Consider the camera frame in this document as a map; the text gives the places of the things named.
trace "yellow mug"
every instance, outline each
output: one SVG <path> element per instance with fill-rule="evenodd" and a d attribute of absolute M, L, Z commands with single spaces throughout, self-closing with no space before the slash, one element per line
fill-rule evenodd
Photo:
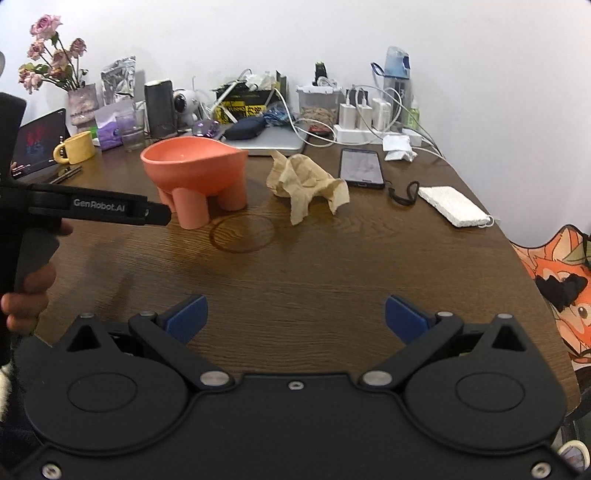
<path fill-rule="evenodd" d="M 66 149 L 66 158 L 60 155 L 60 150 Z M 89 158 L 95 156 L 95 146 L 92 143 L 92 134 L 90 132 L 82 132 L 68 138 L 64 142 L 60 143 L 53 150 L 53 159 L 61 164 L 76 165 L 77 163 L 84 162 Z"/>

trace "blue gripper pad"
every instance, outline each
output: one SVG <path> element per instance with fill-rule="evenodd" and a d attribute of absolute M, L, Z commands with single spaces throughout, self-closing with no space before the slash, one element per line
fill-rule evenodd
<path fill-rule="evenodd" d="M 158 315 L 157 323 L 162 330 L 186 345 L 205 327 L 208 311 L 207 298 L 193 295 Z"/>
<path fill-rule="evenodd" d="M 386 301 L 386 325 L 406 345 L 434 325 L 434 319 L 402 297 L 392 295 Z"/>

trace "wooden table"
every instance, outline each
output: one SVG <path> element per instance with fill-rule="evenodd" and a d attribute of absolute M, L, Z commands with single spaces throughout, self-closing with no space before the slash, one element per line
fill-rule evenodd
<path fill-rule="evenodd" d="M 337 176 L 340 148 L 306 153 Z M 579 388 L 554 319 L 498 227 L 456 229 L 419 200 L 401 207 L 386 191 L 351 189 L 336 216 L 323 199 L 290 223 L 290 201 L 265 186 L 270 158 L 247 163 L 249 206 L 227 214 L 210 202 L 212 222 L 182 230 L 76 222 L 56 256 L 59 278 L 38 332 L 55 342 L 81 312 L 126 320 L 162 312 L 190 293 L 207 296 L 206 328 L 191 343 L 208 360 L 243 372 L 359 375 L 402 348 L 384 322 L 393 293 L 428 312 L 451 310 L 470 322 L 511 312 L 542 351 L 569 398 Z M 138 153 L 116 149 L 83 165 L 67 184 L 147 195 L 158 201 Z M 451 185 L 477 201 L 443 160 L 384 163 L 398 194 L 419 180 Z"/>

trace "bowl leg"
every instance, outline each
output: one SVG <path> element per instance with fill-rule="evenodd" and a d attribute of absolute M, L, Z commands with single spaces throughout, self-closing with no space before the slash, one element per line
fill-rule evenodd
<path fill-rule="evenodd" d="M 228 212 L 242 210 L 246 206 L 247 202 L 246 178 L 244 175 L 240 177 L 236 183 L 230 185 L 226 190 L 222 190 L 217 194 L 218 205 L 220 208 Z"/>
<path fill-rule="evenodd" d="M 209 223 L 207 197 L 196 190 L 174 189 L 174 205 L 178 222 L 185 230 L 195 230 Z"/>
<path fill-rule="evenodd" d="M 173 196 L 160 189 L 158 189 L 158 195 L 160 195 L 160 201 L 163 204 L 168 205 L 168 208 L 170 208 L 171 212 L 176 213 L 177 209 L 174 207 Z"/>

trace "human hand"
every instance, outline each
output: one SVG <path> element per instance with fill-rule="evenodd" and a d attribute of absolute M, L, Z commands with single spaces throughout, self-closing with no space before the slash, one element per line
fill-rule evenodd
<path fill-rule="evenodd" d="M 70 235 L 74 228 L 67 220 L 61 221 L 60 236 Z M 7 318 L 8 329 L 29 335 L 37 327 L 39 315 L 47 308 L 47 290 L 56 280 L 56 268 L 48 263 L 25 278 L 23 293 L 7 293 L 0 299 L 0 307 Z"/>

